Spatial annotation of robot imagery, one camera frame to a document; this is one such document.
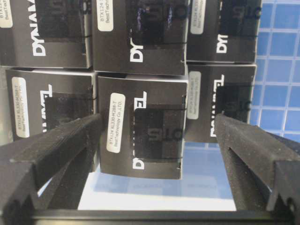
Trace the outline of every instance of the white label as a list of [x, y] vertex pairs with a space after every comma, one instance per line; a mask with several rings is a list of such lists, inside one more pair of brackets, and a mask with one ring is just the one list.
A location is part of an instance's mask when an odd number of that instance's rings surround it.
[[194, 0], [192, 6], [191, 33], [203, 34], [206, 0]]
[[113, 0], [97, 0], [99, 31], [113, 30]]
[[106, 149], [113, 153], [119, 153], [121, 149], [125, 99], [125, 95], [111, 94]]
[[0, 27], [13, 27], [13, 18], [11, 16], [10, 0], [0, 0]]
[[28, 106], [26, 81], [21, 77], [12, 79], [14, 109], [15, 109], [15, 129], [19, 137], [29, 137]]
[[187, 118], [197, 120], [199, 118], [201, 73], [191, 71], [188, 84]]

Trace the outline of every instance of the black box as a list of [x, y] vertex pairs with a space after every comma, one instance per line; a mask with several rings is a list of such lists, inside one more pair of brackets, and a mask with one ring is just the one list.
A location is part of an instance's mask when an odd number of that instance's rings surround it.
[[37, 135], [97, 109], [96, 73], [6, 70], [14, 140]]
[[188, 62], [253, 63], [261, 0], [192, 0]]
[[189, 0], [93, 0], [96, 71], [185, 75]]
[[180, 179], [188, 79], [98, 78], [101, 172]]
[[5, 69], [0, 67], [0, 146], [13, 141]]
[[216, 143], [215, 116], [248, 122], [256, 65], [189, 65], [185, 141]]
[[91, 67], [91, 0], [10, 0], [0, 9], [3, 66]]

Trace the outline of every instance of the blue tile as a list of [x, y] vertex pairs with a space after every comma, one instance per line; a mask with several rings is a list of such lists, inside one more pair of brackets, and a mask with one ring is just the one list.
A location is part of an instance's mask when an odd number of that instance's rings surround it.
[[252, 98], [252, 105], [259, 105], [260, 99], [262, 95], [262, 88], [261, 85], [255, 85], [253, 90], [253, 98]]
[[294, 142], [300, 142], [300, 135], [284, 134], [284, 137], [287, 138], [287, 139], [290, 139]]
[[299, 24], [300, 5], [277, 4], [274, 28], [297, 29]]
[[284, 111], [262, 110], [260, 127], [266, 130], [281, 130]]
[[251, 113], [250, 113], [250, 124], [251, 125], [258, 125], [258, 115], [259, 115], [258, 109], [251, 109]]
[[262, 5], [262, 17], [261, 17], [261, 28], [271, 27], [271, 16], [272, 16], [273, 4]]
[[186, 142], [186, 148], [204, 148], [205, 143]]
[[300, 108], [300, 87], [292, 87], [289, 107]]
[[269, 42], [269, 33], [259, 32], [258, 34], [258, 44], [257, 44], [257, 54], [266, 55]]
[[264, 67], [266, 60], [256, 60], [257, 72], [255, 76], [255, 81], [263, 81]]
[[270, 60], [268, 66], [267, 81], [271, 82], [289, 82], [291, 69], [291, 60]]
[[285, 130], [300, 131], [300, 111], [288, 111]]
[[296, 61], [293, 82], [300, 83], [300, 61]]
[[284, 107], [287, 97], [287, 86], [270, 86], [265, 87], [263, 105]]
[[295, 41], [295, 33], [273, 33], [270, 55], [293, 56]]

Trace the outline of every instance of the white surface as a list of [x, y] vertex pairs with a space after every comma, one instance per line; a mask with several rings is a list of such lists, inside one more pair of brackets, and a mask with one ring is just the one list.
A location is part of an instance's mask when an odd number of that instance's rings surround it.
[[121, 177], [97, 169], [88, 177], [78, 209], [235, 210], [219, 151], [186, 149], [185, 155], [182, 180]]

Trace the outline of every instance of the box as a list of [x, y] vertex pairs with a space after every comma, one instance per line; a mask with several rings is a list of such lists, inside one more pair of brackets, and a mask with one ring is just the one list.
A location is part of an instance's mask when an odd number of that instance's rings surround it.
[[261, 0], [192, 0], [188, 62], [253, 63]]
[[189, 65], [185, 141], [216, 143], [215, 116], [248, 122], [256, 65]]
[[180, 179], [187, 86], [186, 76], [98, 77], [101, 172]]
[[185, 75], [189, 0], [93, 0], [94, 69]]
[[3, 66], [91, 67], [91, 0], [1, 0], [1, 11]]
[[93, 72], [9, 69], [6, 74], [14, 140], [46, 132], [97, 109]]
[[0, 146], [13, 141], [11, 130], [8, 87], [5, 78], [5, 70], [0, 67]]

